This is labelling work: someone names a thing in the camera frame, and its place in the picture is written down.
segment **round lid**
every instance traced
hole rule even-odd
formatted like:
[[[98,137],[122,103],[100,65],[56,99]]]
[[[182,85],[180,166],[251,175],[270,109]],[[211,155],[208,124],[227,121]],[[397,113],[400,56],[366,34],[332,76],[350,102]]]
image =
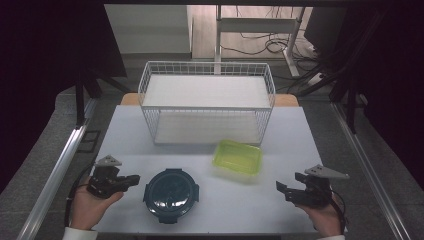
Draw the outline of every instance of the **round lid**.
[[[176,223],[199,201],[199,186],[182,169],[166,169],[146,185],[143,201],[160,223]]]

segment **white table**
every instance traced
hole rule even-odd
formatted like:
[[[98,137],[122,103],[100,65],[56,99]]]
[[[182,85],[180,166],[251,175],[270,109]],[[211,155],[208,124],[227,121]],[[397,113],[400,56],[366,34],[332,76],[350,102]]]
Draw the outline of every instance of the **white table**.
[[[139,106],[117,106],[98,158],[123,162],[118,174],[140,184],[112,205],[95,227],[132,234],[282,234],[315,232],[308,216],[286,202],[275,181],[304,189],[295,172],[322,164],[301,107],[274,108],[261,149],[260,173],[247,177],[212,166],[216,146],[155,146]],[[166,168],[182,168],[200,186],[200,201],[178,223],[160,224],[142,201],[145,185]]]

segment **black cable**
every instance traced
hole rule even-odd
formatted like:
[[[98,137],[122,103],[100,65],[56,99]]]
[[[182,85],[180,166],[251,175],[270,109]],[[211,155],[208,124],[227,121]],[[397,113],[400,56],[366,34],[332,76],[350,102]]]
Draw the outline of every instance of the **black cable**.
[[[66,198],[65,220],[64,220],[65,227],[69,227],[69,217],[70,217],[70,213],[71,213],[72,202],[74,201],[75,193],[76,193],[77,189],[81,186],[87,185],[87,184],[80,185],[81,178],[89,169],[91,169],[93,167],[93,165],[94,165],[94,161],[92,163],[88,164],[80,172],[77,179],[72,184],[71,190],[69,191],[68,197]]]

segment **gray floor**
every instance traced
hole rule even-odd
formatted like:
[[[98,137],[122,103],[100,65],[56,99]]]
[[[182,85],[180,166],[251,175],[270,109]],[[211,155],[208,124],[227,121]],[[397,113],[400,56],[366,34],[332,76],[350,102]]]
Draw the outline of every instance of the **gray floor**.
[[[282,61],[270,61],[275,75],[287,74]],[[123,84],[136,90],[141,68],[128,68],[128,79]],[[291,84],[290,80],[275,78],[276,86]],[[123,94],[99,81],[103,96],[96,107],[95,117],[88,130],[99,131],[100,140],[92,153],[77,153],[56,194],[50,210],[42,223],[36,239],[60,239],[63,234],[65,198],[73,179],[93,160],[101,145],[114,106],[119,104]],[[344,197],[347,206],[347,239],[396,239],[374,198],[373,192],[363,174],[361,166],[341,130],[334,110],[326,97],[331,86],[299,99],[303,107],[318,151],[325,166],[349,173],[350,180],[332,181],[333,188]],[[73,130],[75,123],[74,90],[68,89],[57,97],[56,110],[37,144],[28,155],[16,176],[0,195],[1,239],[16,239],[29,212],[31,211],[44,183],[52,171],[61,150]],[[372,165],[376,169],[385,189],[389,193],[404,220],[412,239],[424,239],[424,193],[411,175],[390,150],[358,108],[356,112],[357,136],[362,142]],[[91,146],[81,145],[81,149]],[[101,234],[99,239],[144,239],[142,236]],[[268,237],[207,237],[207,239],[279,239]],[[316,234],[289,234],[283,239],[316,239]],[[171,239],[170,237],[147,237],[147,239]]]

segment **wire mesh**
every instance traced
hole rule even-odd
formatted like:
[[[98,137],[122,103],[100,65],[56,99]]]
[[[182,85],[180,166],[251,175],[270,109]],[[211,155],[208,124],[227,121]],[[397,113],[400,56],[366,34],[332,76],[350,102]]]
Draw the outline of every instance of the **wire mesh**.
[[[240,89],[246,88],[244,79],[247,80],[255,78],[259,79],[264,90],[260,93],[255,92],[252,95],[265,95],[259,96],[266,99],[266,102],[261,107],[258,106],[238,106],[231,104],[229,106],[217,105],[214,106],[196,105],[199,99],[204,97],[202,92],[196,98],[189,99],[193,104],[178,105],[149,105],[146,99],[152,99],[152,96],[157,92],[165,90],[168,86],[161,89],[156,85],[152,87],[152,77],[158,79],[159,77],[179,76],[175,78],[176,81],[181,81],[182,87],[172,87],[167,91],[172,95],[173,91],[181,91],[187,89],[187,94],[192,91],[199,91],[193,85],[184,86],[186,78],[192,79],[195,76],[196,86],[203,87],[203,83],[207,81],[214,81],[220,78],[224,81],[216,81],[222,84],[219,88],[220,92],[224,92],[225,96],[238,98],[237,93],[233,88],[228,87],[234,77],[238,77],[242,85],[238,86]],[[269,66],[265,63],[215,63],[215,62],[148,62],[145,66],[143,75],[141,77],[139,89],[139,101],[142,108],[146,123],[148,125],[150,134],[155,143],[217,143],[222,139],[232,139],[235,141],[260,145],[265,134],[266,126],[268,124],[272,108],[275,101],[275,87],[272,79],[272,74]],[[172,96],[160,96],[159,98],[172,98]],[[205,96],[204,98],[218,99],[218,95]]]

